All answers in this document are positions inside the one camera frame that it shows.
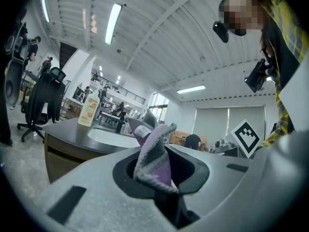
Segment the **railing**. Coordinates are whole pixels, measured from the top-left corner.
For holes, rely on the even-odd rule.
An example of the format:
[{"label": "railing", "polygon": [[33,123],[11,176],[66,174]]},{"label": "railing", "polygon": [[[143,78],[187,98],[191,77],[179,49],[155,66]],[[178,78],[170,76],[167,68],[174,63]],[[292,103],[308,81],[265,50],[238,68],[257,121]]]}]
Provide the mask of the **railing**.
[{"label": "railing", "polygon": [[107,86],[107,88],[121,94],[124,95],[132,100],[135,100],[136,102],[140,103],[140,104],[144,104],[145,99],[141,96],[138,96],[136,94],[133,94],[132,92],[126,90],[123,87],[120,87],[119,85],[110,82],[109,80],[98,76],[97,74],[95,74],[94,72],[91,72],[91,81],[95,81],[95,82],[99,82],[103,87]]}]

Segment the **yellow plaid shirt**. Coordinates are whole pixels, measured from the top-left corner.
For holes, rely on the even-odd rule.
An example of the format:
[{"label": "yellow plaid shirt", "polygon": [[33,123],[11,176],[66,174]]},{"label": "yellow plaid shirt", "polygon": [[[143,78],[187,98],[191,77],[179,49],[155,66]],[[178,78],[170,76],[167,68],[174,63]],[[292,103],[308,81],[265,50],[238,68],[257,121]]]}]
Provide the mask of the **yellow plaid shirt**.
[{"label": "yellow plaid shirt", "polygon": [[[308,50],[309,37],[301,28],[297,16],[290,8],[286,0],[272,0],[271,2],[271,10],[268,10],[267,8],[265,9],[282,32],[283,39],[289,50],[293,53],[297,61],[301,63],[305,57],[306,51]],[[282,90],[280,86],[279,70],[277,71],[277,76],[274,81],[279,121],[277,123],[276,130],[273,131],[273,133],[261,144],[259,148],[271,146],[280,137],[288,134],[289,115],[279,98],[279,94]]]}]

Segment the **bottle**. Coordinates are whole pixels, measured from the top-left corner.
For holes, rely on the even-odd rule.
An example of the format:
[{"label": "bottle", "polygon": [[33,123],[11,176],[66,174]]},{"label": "bottle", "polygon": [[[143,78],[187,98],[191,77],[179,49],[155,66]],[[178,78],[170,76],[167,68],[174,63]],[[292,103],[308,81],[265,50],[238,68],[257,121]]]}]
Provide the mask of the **bottle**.
[{"label": "bottle", "polygon": [[100,99],[98,97],[98,91],[96,90],[93,94],[87,96],[87,99],[82,108],[81,114],[79,115],[78,123],[83,126],[90,127],[92,120],[94,119],[96,110]]}]

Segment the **sink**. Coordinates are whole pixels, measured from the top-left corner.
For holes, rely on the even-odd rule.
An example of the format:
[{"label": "sink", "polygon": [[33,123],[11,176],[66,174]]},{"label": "sink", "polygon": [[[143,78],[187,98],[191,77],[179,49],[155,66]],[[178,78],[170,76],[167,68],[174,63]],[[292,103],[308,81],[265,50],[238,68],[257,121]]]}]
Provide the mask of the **sink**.
[{"label": "sink", "polygon": [[97,128],[93,128],[88,133],[91,139],[106,145],[114,145],[123,148],[139,147],[139,143],[134,137],[123,136],[114,132],[109,132]]}]

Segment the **tube light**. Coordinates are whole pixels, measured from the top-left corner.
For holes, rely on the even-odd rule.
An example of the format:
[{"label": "tube light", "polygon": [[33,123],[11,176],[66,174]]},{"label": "tube light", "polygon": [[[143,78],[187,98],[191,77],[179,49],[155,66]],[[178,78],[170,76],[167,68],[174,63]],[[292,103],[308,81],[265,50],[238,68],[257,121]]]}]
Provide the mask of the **tube light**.
[{"label": "tube light", "polygon": [[49,17],[48,17],[47,8],[46,8],[46,1],[45,0],[41,0],[41,1],[42,1],[42,7],[43,7],[45,19],[47,22],[49,22]]},{"label": "tube light", "polygon": [[114,30],[115,30],[115,27],[116,27],[116,23],[117,23],[118,16],[120,14],[121,8],[122,8],[122,6],[117,4],[117,3],[115,3],[112,6],[110,19],[108,21],[107,29],[106,29],[106,36],[105,36],[105,43],[106,44],[112,43],[112,36],[114,34]]},{"label": "tube light", "polygon": [[204,85],[201,85],[201,86],[197,86],[197,87],[191,87],[191,88],[186,88],[186,89],[178,90],[177,93],[178,94],[183,94],[183,93],[187,93],[187,92],[202,90],[202,89],[205,89],[205,88],[206,87]]}]

